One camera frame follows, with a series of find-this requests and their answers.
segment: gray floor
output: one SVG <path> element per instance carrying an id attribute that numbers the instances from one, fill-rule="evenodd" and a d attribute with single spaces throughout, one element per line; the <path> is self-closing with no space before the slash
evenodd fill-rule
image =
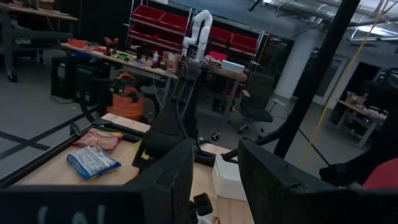
<path id="1" fill-rule="evenodd" d="M 46 55 L 57 55 L 59 52 L 51 52 Z M 77 104 L 60 105 L 50 99 L 50 61 L 46 58 L 46 65 L 39 65 L 30 60 L 19 61 L 16 69 L 19 75 L 19 83 L 10 83 L 6 74 L 0 73 L 0 131 L 30 139 L 74 116 L 81 113 Z M 293 103 L 286 107 L 277 106 L 272 112 L 275 116 L 271 124 L 261 124 L 264 133 L 267 134 L 276 130 L 283 122 L 284 118 L 290 113 Z M 322 107 L 312 105 L 309 109 L 301 130 L 308 137 L 311 136 L 320 118 Z M 205 139 L 210 139 L 211 133 L 216 130 L 219 119 L 205 115 L 198 115 L 198 128 L 200 135 Z M 77 122 L 81 127 L 88 125 L 86 119 Z M 214 144 L 234 149 L 238 145 L 239 139 L 247 137 L 256 139 L 257 134 L 249 129 L 244 134 L 237 134 L 237 123 L 224 124 L 221 128 L 220 140 Z M 68 136 L 68 128 L 64 128 L 55 134 L 41 140 L 39 143 L 52 146 Z M 344 162 L 352 159 L 363 152 L 362 149 L 354 147 L 349 143 L 354 143 L 352 137 L 347 136 L 341 131 L 337 131 L 334 125 L 325 122 L 319 134 L 316 147 L 326 157 L 330 163 Z M 264 148 L 273 151 L 277 142 L 265 145 Z M 0 153 L 16 146 L 17 144 L 0 138 Z M 308 145 L 302 134 L 297 133 L 293 144 L 287 154 L 286 159 L 296 166 L 300 166 L 303 159 L 304 150 Z M 25 162 L 38 156 L 43 151 L 33 148 L 24 148 L 16 153 L 0 160 L 0 177 L 18 168 Z M 318 176 L 319 168 L 326 164 L 321 160 L 314 150 L 310 151 L 308 164 L 303 168 L 307 172 Z"/>

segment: caster wheel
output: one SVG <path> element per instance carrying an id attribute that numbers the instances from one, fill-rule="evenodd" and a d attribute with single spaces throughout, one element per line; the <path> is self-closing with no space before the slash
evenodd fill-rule
<path id="1" fill-rule="evenodd" d="M 214 141 L 218 141 L 220 139 L 220 134 L 219 133 L 211 134 L 211 139 Z"/>
<path id="2" fill-rule="evenodd" d="M 8 75 L 7 78 L 10 82 L 13 82 L 13 83 L 18 82 L 18 76 L 15 74 L 12 74 L 11 76 Z"/>

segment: black office chair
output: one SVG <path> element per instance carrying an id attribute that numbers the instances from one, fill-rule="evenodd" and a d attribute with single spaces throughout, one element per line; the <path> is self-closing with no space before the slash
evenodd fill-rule
<path id="1" fill-rule="evenodd" d="M 243 123 L 238 130 L 238 134 L 242 134 L 244 130 L 252 126 L 252 128 L 258 132 L 258 138 L 261 138 L 261 134 L 264 130 L 262 128 L 259 130 L 255 128 L 254 123 L 272 123 L 274 118 L 271 112 L 275 106 L 285 106 L 283 102 L 275 98 L 269 102 L 269 99 L 274 94 L 273 84 L 274 77 L 259 73 L 251 74 L 250 81 L 246 89 L 242 91 L 242 95 L 236 105 L 236 109 L 238 109 L 243 116 Z M 251 89 L 254 93 L 251 95 L 248 89 Z"/>

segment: red storage bin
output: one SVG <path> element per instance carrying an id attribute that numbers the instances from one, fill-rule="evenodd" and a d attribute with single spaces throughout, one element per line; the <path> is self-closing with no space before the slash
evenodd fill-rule
<path id="1" fill-rule="evenodd" d="M 158 34 L 156 42 L 180 50 L 182 46 L 182 40 L 183 36 L 181 35 L 161 32 Z"/>
<path id="2" fill-rule="evenodd" d="M 239 34 L 232 34 L 231 47 L 255 54 L 257 50 L 257 40 Z"/>
<path id="3" fill-rule="evenodd" d="M 212 27 L 210 37 L 214 42 L 226 45 L 231 40 L 231 32 L 220 28 Z"/>
<path id="4" fill-rule="evenodd" d="M 138 19 L 140 21 L 149 22 L 151 24 L 157 25 L 160 17 L 162 17 L 163 14 L 165 14 L 165 12 L 148 6 L 140 5 L 137 7 L 136 10 L 132 12 L 131 17 L 133 19 Z"/>
<path id="5" fill-rule="evenodd" d="M 157 37 L 158 30 L 144 24 L 134 24 L 131 26 L 129 33 L 133 37 L 153 41 Z"/>
<path id="6" fill-rule="evenodd" d="M 185 33 L 188 18 L 165 12 L 159 19 L 159 25 L 180 33 Z"/>

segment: robotic arm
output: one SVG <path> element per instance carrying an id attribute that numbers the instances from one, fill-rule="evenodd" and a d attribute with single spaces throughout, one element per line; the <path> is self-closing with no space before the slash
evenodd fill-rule
<path id="1" fill-rule="evenodd" d="M 205 21 L 205 25 L 200 32 L 200 26 L 203 21 Z M 199 12 L 193 18 L 192 35 L 191 37 L 184 37 L 184 40 L 182 42 L 184 56 L 187 56 L 187 49 L 189 48 L 189 45 L 195 45 L 199 37 L 198 52 L 194 61 L 200 62 L 203 59 L 212 23 L 213 16 L 211 16 L 208 10 L 203 10 L 202 12 Z"/>

